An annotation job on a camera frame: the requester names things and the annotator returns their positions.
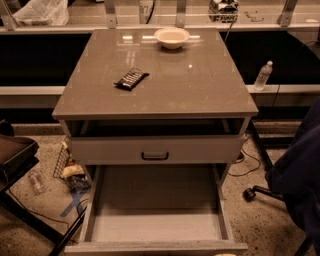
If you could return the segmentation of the top grey drawer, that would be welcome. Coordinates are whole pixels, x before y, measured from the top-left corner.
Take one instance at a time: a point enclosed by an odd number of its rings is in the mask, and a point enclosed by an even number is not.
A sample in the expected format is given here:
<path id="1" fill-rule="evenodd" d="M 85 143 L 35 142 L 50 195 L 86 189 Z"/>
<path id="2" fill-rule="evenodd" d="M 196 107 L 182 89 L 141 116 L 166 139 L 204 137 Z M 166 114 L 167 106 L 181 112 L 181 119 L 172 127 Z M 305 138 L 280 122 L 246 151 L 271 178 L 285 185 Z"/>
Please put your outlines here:
<path id="1" fill-rule="evenodd" d="M 74 159 L 83 165 L 231 163 L 244 135 L 73 137 Z"/>

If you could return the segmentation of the clear plastic water bottle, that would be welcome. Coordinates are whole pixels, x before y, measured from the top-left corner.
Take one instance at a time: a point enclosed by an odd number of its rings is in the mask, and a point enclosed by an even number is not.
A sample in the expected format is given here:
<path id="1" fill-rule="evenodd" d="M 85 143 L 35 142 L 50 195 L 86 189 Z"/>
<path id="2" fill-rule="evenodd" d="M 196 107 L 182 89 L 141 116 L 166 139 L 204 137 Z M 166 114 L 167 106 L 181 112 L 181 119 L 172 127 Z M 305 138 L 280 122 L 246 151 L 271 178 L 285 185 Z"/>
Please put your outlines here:
<path id="1" fill-rule="evenodd" d="M 268 61 L 264 66 L 261 67 L 258 76 L 254 83 L 254 89 L 262 91 L 273 71 L 273 62 Z"/>

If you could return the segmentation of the white paper bowl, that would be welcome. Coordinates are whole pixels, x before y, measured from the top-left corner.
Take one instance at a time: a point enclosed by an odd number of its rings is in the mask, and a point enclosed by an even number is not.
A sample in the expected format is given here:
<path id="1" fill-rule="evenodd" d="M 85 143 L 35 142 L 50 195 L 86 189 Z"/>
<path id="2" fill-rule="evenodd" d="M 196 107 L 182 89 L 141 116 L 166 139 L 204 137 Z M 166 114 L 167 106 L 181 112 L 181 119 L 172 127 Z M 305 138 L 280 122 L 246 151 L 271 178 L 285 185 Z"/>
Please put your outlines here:
<path id="1" fill-rule="evenodd" d="M 190 34 L 182 28 L 162 28 L 154 33 L 154 37 L 166 49 L 178 49 Z"/>

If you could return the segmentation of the plastic bottle on floor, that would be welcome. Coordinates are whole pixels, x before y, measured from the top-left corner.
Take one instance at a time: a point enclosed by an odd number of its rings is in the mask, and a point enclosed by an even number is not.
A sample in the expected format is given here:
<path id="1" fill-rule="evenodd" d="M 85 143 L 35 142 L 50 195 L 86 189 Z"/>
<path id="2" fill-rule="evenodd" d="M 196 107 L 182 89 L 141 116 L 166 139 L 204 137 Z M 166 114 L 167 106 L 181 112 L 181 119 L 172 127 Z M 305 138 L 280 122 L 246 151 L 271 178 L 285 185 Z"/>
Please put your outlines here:
<path id="1" fill-rule="evenodd" d="M 28 173 L 28 180 L 36 195 L 40 195 L 45 192 L 42 177 L 36 170 L 31 170 Z"/>

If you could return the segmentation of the dark blue cloth chair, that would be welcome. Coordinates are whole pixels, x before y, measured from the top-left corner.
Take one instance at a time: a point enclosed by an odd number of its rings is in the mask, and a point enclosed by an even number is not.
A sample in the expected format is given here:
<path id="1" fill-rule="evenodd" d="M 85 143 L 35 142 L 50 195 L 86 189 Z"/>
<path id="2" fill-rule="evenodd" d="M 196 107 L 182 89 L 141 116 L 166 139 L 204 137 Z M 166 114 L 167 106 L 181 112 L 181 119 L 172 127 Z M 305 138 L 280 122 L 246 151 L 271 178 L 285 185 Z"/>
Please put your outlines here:
<path id="1" fill-rule="evenodd" d="M 320 98 L 317 98 L 287 151 L 266 171 L 272 196 L 284 201 L 293 222 L 320 256 Z"/>

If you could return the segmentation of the open middle grey drawer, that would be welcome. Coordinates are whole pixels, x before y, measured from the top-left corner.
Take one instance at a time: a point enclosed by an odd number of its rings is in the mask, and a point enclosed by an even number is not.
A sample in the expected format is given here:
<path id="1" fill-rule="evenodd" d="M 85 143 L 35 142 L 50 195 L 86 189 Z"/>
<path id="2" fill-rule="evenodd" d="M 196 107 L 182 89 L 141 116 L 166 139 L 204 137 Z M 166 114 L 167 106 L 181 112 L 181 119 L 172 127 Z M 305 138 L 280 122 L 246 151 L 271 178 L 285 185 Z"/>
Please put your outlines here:
<path id="1" fill-rule="evenodd" d="M 65 256 L 217 256 L 234 240 L 211 165 L 101 166 L 79 242 Z"/>

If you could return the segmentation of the black white box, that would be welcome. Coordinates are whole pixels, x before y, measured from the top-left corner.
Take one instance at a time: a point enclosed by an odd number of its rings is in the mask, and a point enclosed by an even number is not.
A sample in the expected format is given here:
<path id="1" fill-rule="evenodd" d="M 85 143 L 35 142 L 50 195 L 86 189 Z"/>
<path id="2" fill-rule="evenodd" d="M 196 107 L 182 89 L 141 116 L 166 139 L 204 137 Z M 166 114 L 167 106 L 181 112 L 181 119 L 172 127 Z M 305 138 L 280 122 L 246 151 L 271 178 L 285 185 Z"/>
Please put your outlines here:
<path id="1" fill-rule="evenodd" d="M 238 18 L 238 7 L 238 0 L 210 0 L 209 18 L 212 22 L 236 22 Z"/>

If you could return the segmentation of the grey drawer cabinet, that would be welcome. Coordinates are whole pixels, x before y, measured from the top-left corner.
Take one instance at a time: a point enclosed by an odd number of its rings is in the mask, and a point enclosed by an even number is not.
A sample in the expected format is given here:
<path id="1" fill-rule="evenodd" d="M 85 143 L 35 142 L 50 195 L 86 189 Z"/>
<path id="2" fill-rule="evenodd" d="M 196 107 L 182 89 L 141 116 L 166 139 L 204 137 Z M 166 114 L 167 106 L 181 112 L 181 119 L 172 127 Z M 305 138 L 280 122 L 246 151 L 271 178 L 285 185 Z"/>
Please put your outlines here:
<path id="1" fill-rule="evenodd" d="M 116 88 L 131 68 L 148 73 L 131 91 Z M 53 115 L 67 137 L 244 135 L 257 108 L 220 34 L 192 29 L 177 50 L 150 29 L 93 32 Z M 221 189 L 233 163 L 216 168 Z M 93 184 L 101 166 L 82 165 Z"/>

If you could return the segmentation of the white plastic bag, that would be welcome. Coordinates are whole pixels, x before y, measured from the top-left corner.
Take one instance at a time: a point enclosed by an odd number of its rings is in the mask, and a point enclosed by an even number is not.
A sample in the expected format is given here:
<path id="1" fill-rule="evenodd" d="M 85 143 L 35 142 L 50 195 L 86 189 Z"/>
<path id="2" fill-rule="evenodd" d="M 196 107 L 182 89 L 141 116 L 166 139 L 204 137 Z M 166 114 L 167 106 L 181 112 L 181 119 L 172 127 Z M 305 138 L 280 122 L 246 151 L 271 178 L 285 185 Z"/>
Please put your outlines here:
<path id="1" fill-rule="evenodd" d="M 19 26 L 60 26 L 69 20 L 68 0 L 30 0 L 13 14 Z"/>

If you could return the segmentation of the black snack bar wrapper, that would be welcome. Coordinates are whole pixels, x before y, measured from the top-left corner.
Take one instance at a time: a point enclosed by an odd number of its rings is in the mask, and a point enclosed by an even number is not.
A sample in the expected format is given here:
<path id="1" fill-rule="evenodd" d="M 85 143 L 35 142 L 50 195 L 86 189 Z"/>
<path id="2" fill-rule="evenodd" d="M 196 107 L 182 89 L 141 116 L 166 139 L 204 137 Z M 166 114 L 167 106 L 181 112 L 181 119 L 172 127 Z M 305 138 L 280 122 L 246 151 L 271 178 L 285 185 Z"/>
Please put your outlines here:
<path id="1" fill-rule="evenodd" d="M 137 68 L 131 68 L 118 82 L 115 82 L 114 85 L 116 88 L 131 91 L 147 76 L 148 73 Z"/>

